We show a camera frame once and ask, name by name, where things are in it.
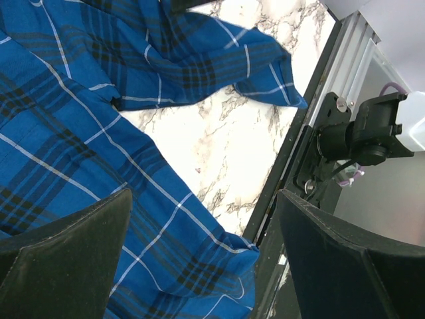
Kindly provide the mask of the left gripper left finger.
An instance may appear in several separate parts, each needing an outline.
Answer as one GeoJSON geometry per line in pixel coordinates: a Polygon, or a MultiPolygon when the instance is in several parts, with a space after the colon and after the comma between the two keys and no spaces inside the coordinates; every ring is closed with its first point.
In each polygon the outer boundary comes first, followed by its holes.
{"type": "Polygon", "coordinates": [[[132,207],[128,189],[1,239],[2,318],[102,318],[132,207]]]}

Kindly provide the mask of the blue plaid shirt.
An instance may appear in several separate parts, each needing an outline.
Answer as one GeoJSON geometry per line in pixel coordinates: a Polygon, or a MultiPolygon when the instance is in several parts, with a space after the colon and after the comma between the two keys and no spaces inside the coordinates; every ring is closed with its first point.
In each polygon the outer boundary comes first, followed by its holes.
{"type": "Polygon", "coordinates": [[[255,245],[226,232],[123,111],[233,86],[304,108],[273,37],[171,1],[1,2],[1,236],[129,189],[107,318],[247,318],[255,245]]]}

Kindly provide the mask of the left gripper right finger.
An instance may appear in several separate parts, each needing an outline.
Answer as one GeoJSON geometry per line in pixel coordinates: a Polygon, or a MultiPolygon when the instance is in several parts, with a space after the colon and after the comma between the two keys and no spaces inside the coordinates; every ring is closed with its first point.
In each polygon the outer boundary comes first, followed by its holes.
{"type": "Polygon", "coordinates": [[[277,209],[302,318],[424,317],[424,247],[362,229],[287,189],[277,209]]]}

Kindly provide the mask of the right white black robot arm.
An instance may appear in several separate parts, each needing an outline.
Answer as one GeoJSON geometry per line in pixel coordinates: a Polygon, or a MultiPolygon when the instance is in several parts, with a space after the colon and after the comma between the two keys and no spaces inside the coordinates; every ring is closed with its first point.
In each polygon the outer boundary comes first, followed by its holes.
{"type": "Polygon", "coordinates": [[[319,131],[317,150],[328,161],[361,166],[424,151],[424,93],[391,93],[364,101],[352,122],[319,131]]]}

